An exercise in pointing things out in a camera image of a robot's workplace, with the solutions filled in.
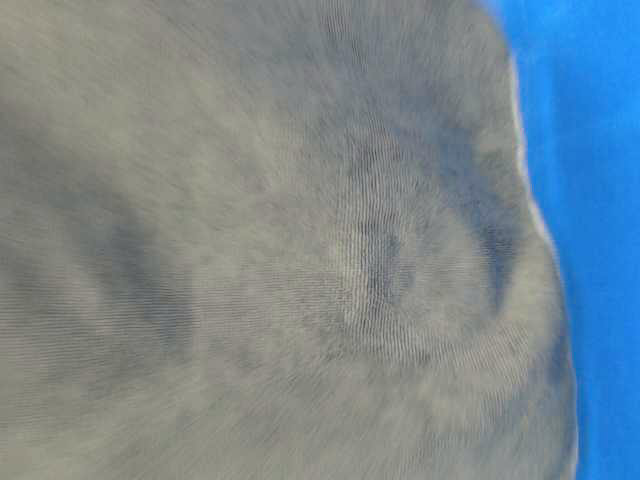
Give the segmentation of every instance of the gray textile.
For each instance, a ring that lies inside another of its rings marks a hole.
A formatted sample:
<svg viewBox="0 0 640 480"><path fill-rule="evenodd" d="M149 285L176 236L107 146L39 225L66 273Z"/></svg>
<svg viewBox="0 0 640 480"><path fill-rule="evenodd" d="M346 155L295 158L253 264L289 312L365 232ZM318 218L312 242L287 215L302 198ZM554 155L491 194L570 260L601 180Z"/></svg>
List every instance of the gray textile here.
<svg viewBox="0 0 640 480"><path fill-rule="evenodd" d="M464 0L0 2L0 478L569 479Z"/></svg>

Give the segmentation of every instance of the blue surface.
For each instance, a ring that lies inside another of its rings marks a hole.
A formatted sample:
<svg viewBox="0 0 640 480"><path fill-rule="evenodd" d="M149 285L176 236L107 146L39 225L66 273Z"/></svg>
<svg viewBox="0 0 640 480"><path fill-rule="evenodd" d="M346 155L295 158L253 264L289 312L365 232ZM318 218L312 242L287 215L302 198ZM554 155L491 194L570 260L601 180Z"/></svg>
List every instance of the blue surface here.
<svg viewBox="0 0 640 480"><path fill-rule="evenodd" d="M515 51L578 376L580 480L640 479L640 1L484 0Z"/></svg>

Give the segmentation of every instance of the gray cloth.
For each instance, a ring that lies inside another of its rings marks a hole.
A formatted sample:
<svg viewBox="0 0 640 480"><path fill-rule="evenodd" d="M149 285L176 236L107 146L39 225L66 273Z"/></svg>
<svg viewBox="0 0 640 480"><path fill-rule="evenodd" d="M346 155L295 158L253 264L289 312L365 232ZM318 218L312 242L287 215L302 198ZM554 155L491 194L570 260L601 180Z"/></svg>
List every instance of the gray cloth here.
<svg viewBox="0 0 640 480"><path fill-rule="evenodd" d="M464 0L0 2L0 478L572 478L514 80Z"/></svg>

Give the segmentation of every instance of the gray fabric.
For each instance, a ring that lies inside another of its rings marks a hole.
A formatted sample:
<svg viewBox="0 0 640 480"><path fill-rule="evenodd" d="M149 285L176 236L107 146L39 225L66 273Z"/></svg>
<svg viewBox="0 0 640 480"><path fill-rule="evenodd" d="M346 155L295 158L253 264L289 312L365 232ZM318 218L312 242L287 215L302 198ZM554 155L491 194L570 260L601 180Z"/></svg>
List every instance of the gray fabric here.
<svg viewBox="0 0 640 480"><path fill-rule="evenodd" d="M0 478L571 478L509 65L462 0L0 2Z"/></svg>

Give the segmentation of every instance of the blue background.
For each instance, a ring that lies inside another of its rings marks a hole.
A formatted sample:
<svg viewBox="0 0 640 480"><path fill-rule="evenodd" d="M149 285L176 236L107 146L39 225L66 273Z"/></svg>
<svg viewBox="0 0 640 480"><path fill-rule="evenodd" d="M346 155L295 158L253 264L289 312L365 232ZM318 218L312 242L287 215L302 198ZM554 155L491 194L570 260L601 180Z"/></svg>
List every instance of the blue background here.
<svg viewBox="0 0 640 480"><path fill-rule="evenodd" d="M640 479L640 1L484 0L518 63L578 376L580 480Z"/></svg>

